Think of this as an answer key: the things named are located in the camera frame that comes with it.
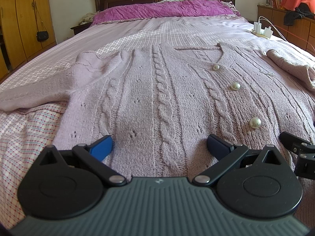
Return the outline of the lilac knitted cardigan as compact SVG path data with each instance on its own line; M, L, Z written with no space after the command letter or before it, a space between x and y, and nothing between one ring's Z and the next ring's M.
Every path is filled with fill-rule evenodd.
M283 131L314 141L314 91L305 85L313 66L307 56L224 42L83 52L66 70L3 91L1 111L65 101L56 147L111 135L106 164L126 178L191 178L215 162L209 134L253 149L277 144Z

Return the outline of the black clothes on dresser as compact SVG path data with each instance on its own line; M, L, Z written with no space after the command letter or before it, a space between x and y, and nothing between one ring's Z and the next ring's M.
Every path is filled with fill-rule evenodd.
M295 20L303 18L314 20L314 13L311 12L306 3L301 3L294 11L287 11L284 15L283 24L285 26L293 26Z

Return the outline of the pink checked bed sheet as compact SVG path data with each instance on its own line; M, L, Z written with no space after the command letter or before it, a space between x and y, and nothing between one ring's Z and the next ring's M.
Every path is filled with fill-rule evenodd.
M281 50L314 61L312 55L279 38L254 36L251 28L250 23L237 16L153 18L95 25L24 65L1 84L1 93L66 70L83 52L105 55L157 44L169 44L179 50L224 42L263 51ZM66 102L59 101L32 111L1 112L1 223L6 228L24 217L17 199L18 186L44 147L53 144L66 107ZM273 145L294 165L295 157L279 143L279 138Z

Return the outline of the wooden dresser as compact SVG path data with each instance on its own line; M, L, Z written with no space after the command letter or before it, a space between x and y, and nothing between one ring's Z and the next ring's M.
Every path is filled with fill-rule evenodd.
M293 26L284 25L284 15L287 11L258 5L257 17L267 18L288 42L314 55L314 20L297 19Z

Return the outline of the white charger plug right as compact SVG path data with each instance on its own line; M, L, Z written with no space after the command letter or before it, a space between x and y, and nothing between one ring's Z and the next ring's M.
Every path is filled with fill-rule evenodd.
M273 31L271 30L271 27L266 27L263 31L263 36L266 38L271 38L271 36L273 35Z

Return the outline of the white charger plug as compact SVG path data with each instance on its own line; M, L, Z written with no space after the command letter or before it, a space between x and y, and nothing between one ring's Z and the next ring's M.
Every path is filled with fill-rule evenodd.
M273 31L271 30L271 27L266 27L263 31L263 36L266 38L271 38L271 36L273 35Z
M257 34L260 34L261 33L261 27L262 27L262 24L260 22L254 22L253 31Z

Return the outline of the dark wooden nightstand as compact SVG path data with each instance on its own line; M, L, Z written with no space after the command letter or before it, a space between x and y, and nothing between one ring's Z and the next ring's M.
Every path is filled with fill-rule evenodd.
M77 25L75 27L71 27L71 30L73 31L74 35L77 35L79 33L81 33L82 31L88 29L91 26L91 22L87 22L85 24L82 25Z

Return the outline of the small black hanging bag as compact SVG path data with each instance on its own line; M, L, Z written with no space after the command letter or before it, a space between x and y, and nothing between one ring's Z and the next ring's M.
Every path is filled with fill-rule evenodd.
M40 15L40 12L37 8L36 2L33 1L32 6L34 8L35 12L35 20L36 20L36 38L38 42L43 42L49 39L49 33L47 31L47 28L44 25L43 19Z

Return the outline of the crumpled cloth on nightstand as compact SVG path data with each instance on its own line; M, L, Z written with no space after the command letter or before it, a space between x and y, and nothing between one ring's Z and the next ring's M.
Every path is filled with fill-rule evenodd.
M96 14L98 14L98 13L99 13L99 11L97 11L97 12L89 12L89 13L85 14L85 15L82 16L82 18L80 19L78 25L80 26L80 25L86 25L86 24L88 24L88 23L93 23L93 21L94 21L94 16L95 16Z

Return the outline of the magenta crinkled pillow cover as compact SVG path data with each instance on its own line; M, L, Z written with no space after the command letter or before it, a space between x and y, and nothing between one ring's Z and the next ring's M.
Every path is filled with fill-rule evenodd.
M167 17L240 16L233 4L220 0L184 0L121 5L94 15L92 25Z

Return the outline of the books on dresser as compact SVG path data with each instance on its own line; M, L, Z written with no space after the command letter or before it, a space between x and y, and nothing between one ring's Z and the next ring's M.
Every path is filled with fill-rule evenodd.
M281 9L282 0L267 0L267 3L275 9Z

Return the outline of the yellow wooden wardrobe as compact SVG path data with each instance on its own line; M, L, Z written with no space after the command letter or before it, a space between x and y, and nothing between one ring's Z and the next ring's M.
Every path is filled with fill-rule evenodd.
M43 42L36 38L33 1L49 33ZM49 0L1 0L1 82L56 44Z

